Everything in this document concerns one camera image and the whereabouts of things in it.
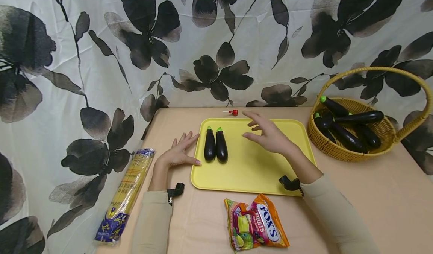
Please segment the candy bag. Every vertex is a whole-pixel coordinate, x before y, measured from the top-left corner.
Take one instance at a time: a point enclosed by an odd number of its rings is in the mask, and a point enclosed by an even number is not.
[[[275,206],[259,194],[251,205],[225,199],[230,245],[235,252],[259,246],[290,246]]]

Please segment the hand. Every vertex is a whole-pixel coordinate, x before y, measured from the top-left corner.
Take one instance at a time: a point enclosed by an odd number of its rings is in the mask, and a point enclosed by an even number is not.
[[[163,153],[158,158],[155,165],[163,166],[165,168],[169,168],[170,166],[182,165],[182,164],[190,164],[190,165],[197,165],[197,166],[201,165],[199,160],[185,154],[186,149],[188,149],[190,146],[193,146],[195,143],[197,143],[198,137],[199,134],[192,136],[192,132],[190,131],[188,135],[183,133],[182,137],[179,140],[179,143],[175,138],[173,144],[171,145],[171,149]]]
[[[277,154],[285,154],[288,150],[296,146],[291,142],[270,119],[252,111],[243,111],[242,114],[251,118],[253,121],[248,126],[254,127],[253,131],[262,131],[262,135],[246,132],[242,136],[256,142],[265,150]]]

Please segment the yellow tray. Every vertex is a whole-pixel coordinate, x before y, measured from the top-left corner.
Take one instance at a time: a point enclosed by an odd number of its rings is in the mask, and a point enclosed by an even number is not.
[[[196,188],[207,190],[301,196],[299,190],[288,191],[278,181],[283,175],[287,175],[290,180],[296,178],[287,160],[242,137],[244,132],[252,132],[247,126],[250,121],[247,118],[209,118],[202,122],[195,151],[195,157],[202,165],[193,166],[192,184]],[[316,165],[302,123],[297,120],[272,121]],[[225,164],[219,163],[217,158],[212,162],[204,159],[208,126],[211,126],[214,135],[219,127],[223,129],[229,155]]]

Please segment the floral curtain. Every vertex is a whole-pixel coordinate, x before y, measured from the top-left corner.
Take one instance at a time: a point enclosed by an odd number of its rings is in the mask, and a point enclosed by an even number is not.
[[[0,0],[0,249],[92,253],[160,108],[311,106],[338,72],[410,71],[432,86],[433,0]],[[400,128],[414,81],[369,71],[328,96]],[[403,141],[433,175],[433,116]]]

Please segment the beige sleeve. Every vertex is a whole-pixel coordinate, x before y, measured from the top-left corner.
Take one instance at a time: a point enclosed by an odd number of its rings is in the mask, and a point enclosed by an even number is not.
[[[361,216],[326,175],[300,186],[307,205],[330,231],[341,254],[380,253]]]
[[[145,192],[131,254],[166,254],[168,228],[173,207],[167,191]]]

